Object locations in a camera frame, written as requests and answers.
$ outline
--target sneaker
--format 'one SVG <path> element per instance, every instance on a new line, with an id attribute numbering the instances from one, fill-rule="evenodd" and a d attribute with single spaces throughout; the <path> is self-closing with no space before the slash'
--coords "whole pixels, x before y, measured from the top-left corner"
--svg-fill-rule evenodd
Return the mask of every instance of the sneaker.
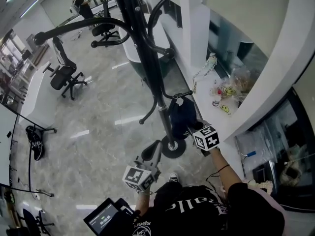
<path id="1" fill-rule="evenodd" d="M 169 176 L 169 180 L 168 180 L 169 183 L 171 182 L 179 182 L 179 179 L 178 179 L 178 175 L 173 172 L 170 176 Z"/>

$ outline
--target yellow smiley sticker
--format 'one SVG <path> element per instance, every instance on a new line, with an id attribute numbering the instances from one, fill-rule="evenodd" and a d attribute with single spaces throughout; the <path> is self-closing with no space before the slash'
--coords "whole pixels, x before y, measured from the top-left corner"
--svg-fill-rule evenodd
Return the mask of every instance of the yellow smiley sticker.
<path id="1" fill-rule="evenodd" d="M 226 94 L 226 96 L 236 95 L 236 91 L 232 87 L 224 87 L 223 92 Z"/>
<path id="2" fill-rule="evenodd" d="M 225 105 L 220 105 L 220 109 L 224 112 L 226 112 L 228 115 L 230 115 L 230 109 L 228 108 L 228 106 Z"/>

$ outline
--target lanyard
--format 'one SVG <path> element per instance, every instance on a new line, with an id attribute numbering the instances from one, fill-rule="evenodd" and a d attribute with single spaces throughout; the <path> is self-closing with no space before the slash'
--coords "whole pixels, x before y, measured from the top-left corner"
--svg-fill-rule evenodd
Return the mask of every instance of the lanyard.
<path id="1" fill-rule="evenodd" d="M 206 77 L 217 65 L 217 57 L 215 53 L 210 53 L 209 58 L 207 59 L 206 63 L 203 65 L 203 67 L 200 69 L 199 72 L 197 72 L 193 78 L 192 78 L 192 91 L 196 93 L 197 91 L 197 82 L 195 81 L 196 76 L 198 76 L 208 65 L 210 64 L 209 70 L 203 75 L 203 77 Z"/>

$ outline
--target wrist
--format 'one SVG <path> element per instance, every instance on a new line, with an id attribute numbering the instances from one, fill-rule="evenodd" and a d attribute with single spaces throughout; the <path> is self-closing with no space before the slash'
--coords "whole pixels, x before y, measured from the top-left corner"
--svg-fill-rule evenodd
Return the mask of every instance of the wrist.
<path id="1" fill-rule="evenodd" d="M 210 154 L 221 154 L 219 147 L 214 147 L 210 150 Z"/>

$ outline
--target blue object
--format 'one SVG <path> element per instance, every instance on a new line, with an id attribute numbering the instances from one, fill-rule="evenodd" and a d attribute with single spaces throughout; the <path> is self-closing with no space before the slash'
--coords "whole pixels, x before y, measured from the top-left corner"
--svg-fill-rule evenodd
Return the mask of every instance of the blue object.
<path id="1" fill-rule="evenodd" d="M 256 150 L 254 150 L 254 151 L 248 153 L 246 156 L 247 156 L 247 157 L 250 157 L 250 156 L 252 156 L 252 155 L 256 155 Z"/>

